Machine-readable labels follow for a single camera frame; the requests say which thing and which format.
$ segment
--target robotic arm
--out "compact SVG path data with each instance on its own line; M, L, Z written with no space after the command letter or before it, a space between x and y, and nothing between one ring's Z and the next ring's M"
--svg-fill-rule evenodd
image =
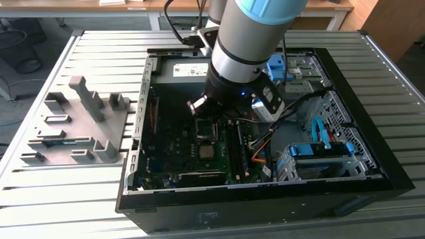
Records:
M211 10L218 9L217 5L222 0L211 2L215 5L211 5ZM307 0L226 1L203 93L201 98L187 102L195 117L213 118L241 102L251 100L251 108L261 121L273 122L278 119L283 102L262 69L306 2Z
M207 22L205 28L219 26L222 14L225 10L226 0L210 1L210 7L207 10Z

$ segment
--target label sticker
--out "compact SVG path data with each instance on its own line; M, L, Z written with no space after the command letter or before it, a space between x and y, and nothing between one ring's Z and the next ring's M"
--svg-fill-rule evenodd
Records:
M173 69L173 76L206 76L206 70L207 63L175 64Z
M265 173L265 175L266 175L267 177L271 176L271 170L269 170L269 168L267 168L266 166L262 167L262 172Z
M128 10L146 10L145 7L128 7Z
M198 213L198 223L199 224L209 224L209 223L217 221L217 218L218 218L218 212Z

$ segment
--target white sticker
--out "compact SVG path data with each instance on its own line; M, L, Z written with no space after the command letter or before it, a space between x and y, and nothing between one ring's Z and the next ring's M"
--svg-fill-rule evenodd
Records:
M301 71L298 68L287 68L287 71L290 74L301 74Z
M205 76L206 71L207 63L175 64L173 69L173 76Z
M265 175L266 175L267 177L271 176L271 170L269 170L269 168L267 168L266 166L262 167L262 172L265 173Z
M128 7L128 10L146 10L145 7Z

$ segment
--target green circuit board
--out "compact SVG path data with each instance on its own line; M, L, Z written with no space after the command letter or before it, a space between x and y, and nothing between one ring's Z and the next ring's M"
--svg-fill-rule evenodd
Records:
M229 140L235 144L237 139L229 138L226 131L230 122L226 119L218 120L215 124L205 121L160 124L162 127L156 134L154 147L150 146L154 150L150 151L146 163L149 174L145 174L144 185L148 189L187 187L187 184L181 185L178 177L194 177L191 174L218 174L223 185L259 182L261 164L250 162L251 152L246 147L258 134L254 123L237 122L235 125L235 122L231 122L231 125L238 127L241 146L245 150L243 158L239 160L246 163L246 167L239 175L234 174L234 162L230 161L227 151ZM198 135L211 134L211 128L214 140L199 139ZM189 185L197 186L197 183L190 182Z

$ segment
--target metal slotted table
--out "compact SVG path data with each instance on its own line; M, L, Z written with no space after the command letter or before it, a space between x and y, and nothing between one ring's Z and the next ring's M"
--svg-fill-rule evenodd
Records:
M326 47L381 134L411 178L415 189L331 220L257 225L178 233L158 238L267 233L283 238L425 237L425 100L366 35L357 32L290 31L287 47ZM73 36L0 161L0 235L68 235L132 238L146 234L114 212L122 162L114 164L22 167L18 149L34 127L41 101L61 90L72 75L86 78L89 90L122 93L132 100L124 135L130 135L148 48L179 45L168 31L86 31ZM124 137L121 154L130 148Z

